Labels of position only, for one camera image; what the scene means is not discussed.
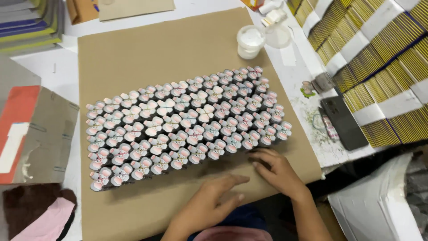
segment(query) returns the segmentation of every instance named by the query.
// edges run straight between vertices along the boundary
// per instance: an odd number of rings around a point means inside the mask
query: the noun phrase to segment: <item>table surface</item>
[[[98,19],[71,26],[68,14],[65,16],[65,35],[80,37],[131,27],[138,27],[162,21],[170,21],[194,15],[228,10],[236,7],[245,7],[240,0],[175,0],[176,10],[124,18],[110,22],[99,22]],[[265,46],[269,58],[278,74],[297,117],[309,139],[320,166],[328,170],[348,161],[371,155],[381,149],[370,146],[355,151],[346,151],[340,142],[329,139],[325,130],[314,128],[317,121],[319,100],[323,97],[337,95],[334,90],[322,95],[305,98],[300,91],[303,81],[311,81],[316,74],[323,72],[316,53],[306,40],[303,31],[291,15],[290,10],[283,4],[288,13],[288,19],[283,23],[292,33],[294,41],[291,43],[296,58],[295,66],[285,66],[283,51]],[[262,16],[258,12],[249,10],[255,25],[262,26]],[[42,78],[42,85],[68,100],[79,103],[79,70],[77,62],[77,41],[68,44],[70,49],[57,48],[54,50],[13,57],[12,59]],[[65,241],[82,240],[81,229],[81,193],[80,193],[80,124],[77,122],[74,138],[71,143],[70,157],[63,186],[70,188],[77,196],[78,208],[75,220],[64,239]]]

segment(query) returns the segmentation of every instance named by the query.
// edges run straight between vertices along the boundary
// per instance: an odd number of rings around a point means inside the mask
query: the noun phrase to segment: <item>smartphone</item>
[[[346,150],[352,151],[369,144],[342,97],[322,99],[321,107],[325,110]]]

